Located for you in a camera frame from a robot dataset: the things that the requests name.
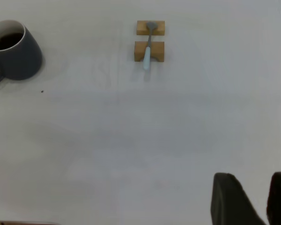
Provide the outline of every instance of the spoon head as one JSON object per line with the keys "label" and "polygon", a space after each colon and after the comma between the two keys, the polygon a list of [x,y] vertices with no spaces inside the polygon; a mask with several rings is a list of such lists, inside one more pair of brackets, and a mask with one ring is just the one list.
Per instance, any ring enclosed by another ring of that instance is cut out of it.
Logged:
{"label": "spoon head", "polygon": [[149,21],[147,22],[147,27],[149,30],[155,30],[158,27],[158,25],[156,22]]}

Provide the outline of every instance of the white table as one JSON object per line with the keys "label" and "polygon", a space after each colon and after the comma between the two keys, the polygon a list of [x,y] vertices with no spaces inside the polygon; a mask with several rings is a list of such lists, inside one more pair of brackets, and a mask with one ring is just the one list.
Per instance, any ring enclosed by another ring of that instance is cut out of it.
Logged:
{"label": "white table", "polygon": [[[0,219],[206,225],[215,172],[266,221],[281,171],[280,0],[0,0],[45,66],[0,84]],[[133,61],[137,20],[165,62]]]}

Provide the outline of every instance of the coffee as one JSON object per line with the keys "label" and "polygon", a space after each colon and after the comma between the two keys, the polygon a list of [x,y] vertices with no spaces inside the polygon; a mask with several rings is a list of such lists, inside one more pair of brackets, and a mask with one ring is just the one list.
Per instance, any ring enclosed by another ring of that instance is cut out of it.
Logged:
{"label": "coffee", "polygon": [[21,38],[23,37],[23,34],[21,33],[14,33],[9,34],[6,36],[3,36],[0,38],[0,50],[8,49],[14,45],[16,45]]}

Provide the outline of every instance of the wooden block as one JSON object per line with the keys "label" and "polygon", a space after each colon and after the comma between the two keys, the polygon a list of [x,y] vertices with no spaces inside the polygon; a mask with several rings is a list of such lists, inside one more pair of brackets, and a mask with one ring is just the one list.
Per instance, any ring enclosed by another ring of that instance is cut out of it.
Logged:
{"label": "wooden block", "polygon": [[[147,41],[136,41],[134,46],[134,61],[139,62],[145,56]],[[164,42],[153,41],[151,46],[151,57],[157,59],[159,62],[164,62]]]}
{"label": "wooden block", "polygon": [[[136,26],[136,35],[149,35],[150,31],[147,28],[148,21],[139,20]],[[164,36],[165,32],[165,21],[155,21],[158,25],[157,29],[153,30],[152,35]]]}

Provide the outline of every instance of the dark gray mug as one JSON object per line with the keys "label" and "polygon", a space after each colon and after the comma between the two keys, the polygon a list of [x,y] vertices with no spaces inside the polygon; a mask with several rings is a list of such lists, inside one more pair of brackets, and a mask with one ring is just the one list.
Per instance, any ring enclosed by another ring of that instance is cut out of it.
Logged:
{"label": "dark gray mug", "polygon": [[42,66],[42,52],[37,42],[20,22],[0,22],[0,81],[24,80]]}

